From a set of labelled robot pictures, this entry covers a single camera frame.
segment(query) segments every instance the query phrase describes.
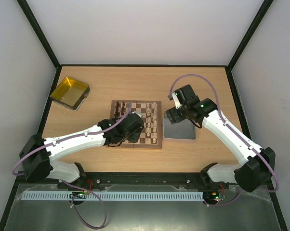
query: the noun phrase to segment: wooden tabletop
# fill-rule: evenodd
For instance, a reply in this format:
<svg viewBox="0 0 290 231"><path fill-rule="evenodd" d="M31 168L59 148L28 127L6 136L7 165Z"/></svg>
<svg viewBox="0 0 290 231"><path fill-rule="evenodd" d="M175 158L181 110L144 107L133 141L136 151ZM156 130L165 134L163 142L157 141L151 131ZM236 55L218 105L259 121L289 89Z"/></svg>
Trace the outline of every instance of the wooden tabletop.
<svg viewBox="0 0 290 231"><path fill-rule="evenodd" d="M199 74L216 88L225 116L240 129L232 93L222 67L80 67L64 66L59 81L72 77L87 83L91 93L75 112L52 103L43 137L58 137L89 128L109 118L113 99L162 101L162 111L174 107L168 93L174 80L184 74ZM214 95L197 78L181 79L174 90L190 84L202 100ZM97 147L70 154L62 161L82 164L92 172L200 172L212 162L237 163L224 144L205 128L197 129L194 143L163 141L161 150Z"/></svg>

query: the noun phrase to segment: transparent yellow container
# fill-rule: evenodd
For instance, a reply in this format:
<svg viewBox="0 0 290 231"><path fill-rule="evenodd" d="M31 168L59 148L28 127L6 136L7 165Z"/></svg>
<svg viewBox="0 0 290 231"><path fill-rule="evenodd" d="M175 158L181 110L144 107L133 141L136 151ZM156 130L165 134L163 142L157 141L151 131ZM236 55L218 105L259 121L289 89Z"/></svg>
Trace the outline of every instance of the transparent yellow container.
<svg viewBox="0 0 290 231"><path fill-rule="evenodd" d="M57 88L50 95L50 98L53 101L76 111L90 92L91 90L87 84L66 77L60 84L58 84Z"/></svg>

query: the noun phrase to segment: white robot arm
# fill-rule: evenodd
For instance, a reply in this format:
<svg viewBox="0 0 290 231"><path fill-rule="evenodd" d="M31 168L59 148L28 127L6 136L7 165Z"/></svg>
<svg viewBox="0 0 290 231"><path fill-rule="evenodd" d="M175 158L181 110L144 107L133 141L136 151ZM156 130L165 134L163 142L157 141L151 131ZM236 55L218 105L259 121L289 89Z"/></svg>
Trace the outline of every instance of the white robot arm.
<svg viewBox="0 0 290 231"><path fill-rule="evenodd" d="M81 164L68 164L58 159L86 148L120 145L126 140L135 143L143 128L142 114L132 112L122 119L104 119L88 129L62 137L43 139L36 134L28 140L20 153L22 159L31 151L39 149L22 161L25 178L27 182L52 178L81 185L86 178Z"/></svg>
<svg viewBox="0 0 290 231"><path fill-rule="evenodd" d="M212 163L205 167L207 179L204 183L236 183L248 192L252 192L271 177L270 170L255 153L258 152L274 167L275 153L271 148L263 149L239 131L210 99L200 101L190 85L177 89L171 94L175 107L166 111L172 124L189 119L197 127L205 127L215 134L234 154L237 165Z"/></svg>

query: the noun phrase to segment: purple cable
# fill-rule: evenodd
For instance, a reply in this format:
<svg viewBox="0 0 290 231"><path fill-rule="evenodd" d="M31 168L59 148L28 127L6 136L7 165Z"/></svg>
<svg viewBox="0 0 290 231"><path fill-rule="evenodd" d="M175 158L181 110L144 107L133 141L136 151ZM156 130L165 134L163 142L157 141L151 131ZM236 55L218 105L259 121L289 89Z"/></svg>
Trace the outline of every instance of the purple cable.
<svg viewBox="0 0 290 231"><path fill-rule="evenodd" d="M104 227L105 227L105 223L106 223L106 219L107 219L107 211L106 211L106 205L105 205L104 202L101 200L100 196L98 196L97 194L95 194L95 193L92 192L92 191L89 191L88 189L84 189L84 188L81 188L81 187L78 187L78 186L75 186L75 185L69 184L69 183L67 183L67 182L64 181L64 180L62 180L62 182L63 182L65 185L69 186L69 187L72 187L72 188L75 188L75 189L79 189L79 190L82 190L82 191L87 191L87 192L89 192L90 194L92 194L93 196L95 196L95 197L96 197L96 198L101 202L101 204L102 204L102 206L103 206L103 210L104 210L104 212L105 212L105 219L104 219L104 221L103 221L103 223L102 223L101 226L99 226L99 227L95 227L95 226L92 226L92 225L88 224L88 223L87 223L87 222L86 222L86 221L81 217L80 213L77 211L77 208L76 208L75 205L73 204L73 201L74 201L75 197L77 197L77 196L74 196L74 197L72 198L72 200L71 200L72 208L73 208L74 211L77 213L77 215L78 215L80 221L81 221L85 226L87 226L88 228L90 228L90 229L92 229L92 230L99 230L99 229L104 228Z"/></svg>
<svg viewBox="0 0 290 231"><path fill-rule="evenodd" d="M183 76L180 76L178 77L174 83L172 84L171 86L171 89L170 89L170 96L172 95L172 91L173 91L173 87L174 85L177 83L178 80L184 78L184 77L189 77L189 76L194 76L194 77L199 77L201 79L203 79L204 81L206 81L209 86L211 87L213 93L214 93L214 97L216 98L216 103L217 103L217 107L218 107L218 114L219 114L219 117L221 118L221 120L223 121L223 123L225 123L225 119L223 118L222 114L221 114L221 109L220 109L220 103L219 103L219 99L218 99L218 93L216 91L216 89L214 88L213 84L209 82L208 79L206 79L205 77L203 76L200 76L200 75L197 75L197 74L187 74L187 75L183 75ZM247 147L250 147L250 144L245 141L245 139L240 135L238 134L229 124L226 124L226 126L242 141L245 143L245 145ZM268 170L270 171L271 175L274 177L275 179L275 182L276 182L276 188L272 189L272 190L269 190L269 189L265 189L265 188L261 188L263 189L264 191L266 192L269 192L269 193L274 193L276 191L278 191L279 189L279 179L278 179L278 176L276 175L276 173L274 172L274 170L271 168L271 166L269 165L269 163L264 159L264 157L262 157L262 155L260 153L258 153L258 151L254 148L252 148L252 151L264 162L264 164L266 165L266 167L268 168Z"/></svg>
<svg viewBox="0 0 290 231"><path fill-rule="evenodd" d="M128 106L128 110L126 111L126 113L123 115L122 118L120 118L115 124L113 124L112 126L110 126L109 128L106 128L102 131L96 131L96 132L88 132L87 134L88 135L98 135L98 134L101 134L101 133L104 133L104 132L107 132L107 131L110 131L111 129L113 129L114 127L116 127L121 121L123 121L124 118L127 117L127 115L129 114L129 112L131 111L131 107L132 107L132 104L129 103L129 106ZM73 138L76 138L76 137L80 137L80 136L85 136L84 133L80 133L80 134L77 134L77 135L73 135L73 136L68 136L68 137L65 137L65 138L62 138L60 140L57 140L56 143L60 143L60 142L63 142L63 141L67 141L69 139L73 139ZM41 149L44 149L46 147L49 147L53 145L53 143L48 143L46 145L43 145L39 148L36 148L35 150L29 152L28 154L26 154L25 156L23 156L15 165L14 167L12 168L12 174L15 175L15 176L22 176L24 175L24 172L21 172L21 173L17 173L15 172L15 170L18 168L18 166L24 161L26 160L27 158L29 158L31 155L35 154L36 152L40 151Z"/></svg>

